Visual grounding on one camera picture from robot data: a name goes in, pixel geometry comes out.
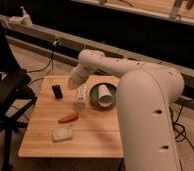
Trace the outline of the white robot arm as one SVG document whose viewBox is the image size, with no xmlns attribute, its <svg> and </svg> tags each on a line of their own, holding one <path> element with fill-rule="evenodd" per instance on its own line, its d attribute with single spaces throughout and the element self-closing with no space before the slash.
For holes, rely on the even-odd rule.
<svg viewBox="0 0 194 171">
<path fill-rule="evenodd" d="M 182 171 L 169 110 L 184 90 L 181 73 L 85 49 L 68 86 L 79 87 L 96 70 L 119 78 L 116 104 L 126 171 Z"/>
</svg>

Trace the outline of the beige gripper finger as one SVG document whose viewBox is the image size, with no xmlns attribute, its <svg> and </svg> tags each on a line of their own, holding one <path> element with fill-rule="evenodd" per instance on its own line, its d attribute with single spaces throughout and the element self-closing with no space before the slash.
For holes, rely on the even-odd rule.
<svg viewBox="0 0 194 171">
<path fill-rule="evenodd" d="M 76 89 L 76 88 L 78 88 L 79 86 L 81 86 L 81 83 L 76 82 L 76 83 L 74 83 L 73 85 L 74 85 L 74 89 Z"/>
<path fill-rule="evenodd" d="M 68 86 L 68 88 L 69 89 L 74 89 L 74 84 L 73 84 L 73 81 L 72 81 L 72 79 L 69 77 L 69 79 L 68 79 L 68 83 L 67 83 L 67 86 Z"/>
</svg>

